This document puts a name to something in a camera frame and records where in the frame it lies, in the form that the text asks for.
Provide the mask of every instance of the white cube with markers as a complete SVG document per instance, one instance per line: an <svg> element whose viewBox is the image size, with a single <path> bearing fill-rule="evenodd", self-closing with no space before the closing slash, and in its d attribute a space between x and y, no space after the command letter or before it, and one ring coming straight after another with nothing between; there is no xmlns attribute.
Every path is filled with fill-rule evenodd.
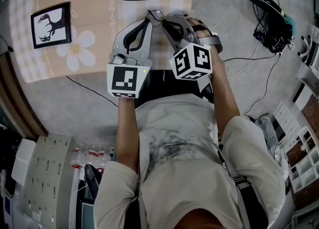
<svg viewBox="0 0 319 229"><path fill-rule="evenodd" d="M197 80L212 73L209 45L188 44L169 60L176 79Z"/></svg>
<svg viewBox="0 0 319 229"><path fill-rule="evenodd" d="M138 98L150 71L147 66L107 65L108 92L113 97Z"/></svg>

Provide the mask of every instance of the black pants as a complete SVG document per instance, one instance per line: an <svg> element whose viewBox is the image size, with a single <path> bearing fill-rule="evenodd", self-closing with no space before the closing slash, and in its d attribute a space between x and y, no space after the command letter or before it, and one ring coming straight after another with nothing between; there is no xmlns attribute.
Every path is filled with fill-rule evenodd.
<svg viewBox="0 0 319 229"><path fill-rule="evenodd" d="M150 100L188 93L203 98L197 81L178 80L172 70L151 70L144 82L139 98L134 100L135 108Z"/></svg>

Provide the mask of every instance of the table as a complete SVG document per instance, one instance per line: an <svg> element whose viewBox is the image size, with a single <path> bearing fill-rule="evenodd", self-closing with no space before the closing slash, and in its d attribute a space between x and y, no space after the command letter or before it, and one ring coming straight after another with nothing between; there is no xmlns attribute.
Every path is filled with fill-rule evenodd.
<svg viewBox="0 0 319 229"><path fill-rule="evenodd" d="M72 43L33 49L30 16L71 1ZM116 34L143 19L147 9L167 14L190 13L192 0L9 0L13 48L28 83L53 77L105 72ZM153 69L170 69L173 55L161 27L153 28L150 59Z"/></svg>

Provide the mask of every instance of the gray floor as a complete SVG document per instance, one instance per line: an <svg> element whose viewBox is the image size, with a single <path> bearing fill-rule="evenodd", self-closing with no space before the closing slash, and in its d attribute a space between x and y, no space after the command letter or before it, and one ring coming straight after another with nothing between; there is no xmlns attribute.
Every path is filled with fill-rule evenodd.
<svg viewBox="0 0 319 229"><path fill-rule="evenodd" d="M0 34L11 43L7 0L0 0L0 6ZM296 54L301 45L301 35L307 32L308 24L313 23L313 0L280 0L280 6L296 22L297 48L292 52L285 49L285 56L280 58L270 77L267 96L254 106L253 115L273 112L281 100L292 95L298 84L296 73L300 60ZM257 21L248 0L193 0L192 15L219 34L224 46L220 54L222 59L252 55L258 44L253 38ZM5 49L1 44L0 53ZM255 56L267 55L270 52L260 45ZM49 132L72 135L87 142L111 141L116 132L116 107L65 77L26 84L16 66L14 53L11 57L31 106ZM277 56L252 61L239 75L230 78L242 113L264 95L267 76L276 59ZM227 63L230 75L236 74L246 63L242 60ZM73 79L117 102L107 93L106 74L79 75Z"/></svg>

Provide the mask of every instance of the framed bird picture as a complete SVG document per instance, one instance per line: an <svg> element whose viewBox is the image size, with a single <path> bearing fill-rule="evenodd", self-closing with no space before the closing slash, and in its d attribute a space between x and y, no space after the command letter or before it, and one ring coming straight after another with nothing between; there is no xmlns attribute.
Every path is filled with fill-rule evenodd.
<svg viewBox="0 0 319 229"><path fill-rule="evenodd" d="M70 43L70 2L31 15L31 28L34 49Z"/></svg>

